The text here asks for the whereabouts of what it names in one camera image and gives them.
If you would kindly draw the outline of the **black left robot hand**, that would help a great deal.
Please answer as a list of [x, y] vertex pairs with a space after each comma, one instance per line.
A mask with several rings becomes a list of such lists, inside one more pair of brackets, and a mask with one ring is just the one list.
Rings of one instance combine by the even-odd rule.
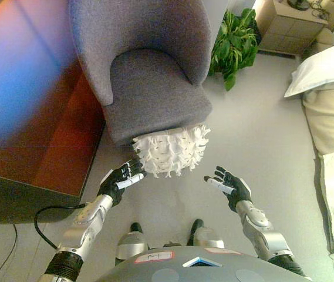
[[119, 168], [110, 170], [100, 182], [98, 196], [106, 194], [113, 200], [112, 206], [117, 206], [122, 200], [125, 189], [147, 175], [139, 159], [131, 159]]

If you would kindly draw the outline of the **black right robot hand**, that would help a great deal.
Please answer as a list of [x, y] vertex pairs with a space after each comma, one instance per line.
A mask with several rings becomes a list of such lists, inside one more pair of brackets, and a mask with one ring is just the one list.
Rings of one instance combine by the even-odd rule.
[[204, 176], [204, 181], [224, 193], [233, 212], [236, 212], [238, 202], [243, 200], [252, 202], [251, 190], [243, 179], [234, 176], [221, 166], [216, 167], [214, 174], [214, 177]]

